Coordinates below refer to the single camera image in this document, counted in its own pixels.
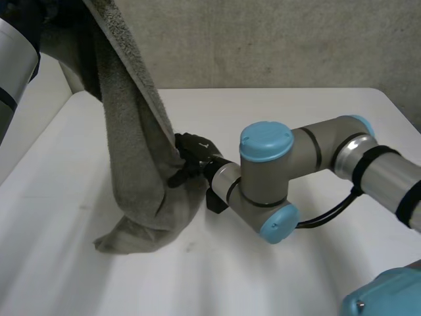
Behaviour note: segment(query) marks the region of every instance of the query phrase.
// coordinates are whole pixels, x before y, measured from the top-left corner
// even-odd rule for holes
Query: gray wall
[[[420,1],[115,1],[159,88],[372,87],[421,130]]]

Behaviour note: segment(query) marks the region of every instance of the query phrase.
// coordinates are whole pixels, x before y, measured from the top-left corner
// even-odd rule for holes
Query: black cable
[[[332,219],[337,217],[340,213],[342,213],[352,202],[355,201],[357,197],[362,194],[360,190],[353,188],[351,193],[338,205],[336,205],[333,209],[330,209],[326,213],[315,217],[314,219],[299,222],[297,228],[316,228],[322,226],[330,222]]]

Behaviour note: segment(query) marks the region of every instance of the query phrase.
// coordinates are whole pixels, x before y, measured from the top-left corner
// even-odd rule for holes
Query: light blue joint cap
[[[421,311],[421,271],[396,268],[349,294],[340,316],[419,316]],[[364,308],[358,309],[357,302]]]
[[[269,244],[277,244],[294,231],[299,220],[299,212],[294,205],[289,204],[281,207],[262,225],[260,237]]]
[[[239,152],[253,163],[266,163],[285,155],[294,144],[288,126],[279,122],[257,122],[241,133]]]
[[[369,131],[370,135],[374,137],[374,129],[371,126],[370,122],[368,122],[364,117],[361,117],[360,115],[348,115],[348,116],[361,121],[365,125],[367,130]]]

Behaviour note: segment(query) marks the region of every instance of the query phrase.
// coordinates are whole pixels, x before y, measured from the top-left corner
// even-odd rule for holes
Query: white table
[[[421,164],[421,136],[372,89],[162,90],[179,132],[212,139],[239,162],[239,134],[258,120],[297,128],[358,114],[378,140]],[[330,171],[294,180],[310,218],[351,184]],[[169,246],[111,256],[92,241],[122,213],[111,191],[101,104],[70,98],[0,187],[0,315],[336,315],[344,295],[421,258],[421,236],[367,196],[316,230],[261,240],[234,212],[199,211]]]

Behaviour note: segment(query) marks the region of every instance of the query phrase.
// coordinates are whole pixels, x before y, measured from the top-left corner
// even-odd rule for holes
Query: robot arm
[[[179,144],[183,137],[178,136]],[[296,228],[319,226],[320,221],[299,222],[287,190],[289,180],[324,169],[354,184],[340,209],[366,193],[421,232],[421,168],[378,145],[361,117],[343,116],[294,130],[278,122],[254,123],[241,133],[239,148],[241,166],[221,157],[202,159],[209,208],[220,213],[229,205],[271,244]]]
[[[210,186],[207,207],[219,214],[230,206],[271,244],[296,228],[326,223],[362,193],[421,232],[421,168],[397,151],[378,145],[370,124],[362,117],[338,117],[294,130],[277,122],[252,124],[241,133],[241,166],[223,159],[209,140],[190,134],[177,135],[176,139],[186,165],[169,185],[179,185],[202,172]],[[352,181],[354,188],[329,216],[300,223],[297,208],[287,200],[288,181],[324,169]],[[421,315],[420,297],[418,261],[383,272],[349,294],[339,314]]]
[[[0,4],[0,144],[28,82],[37,74],[45,13],[36,0]]]

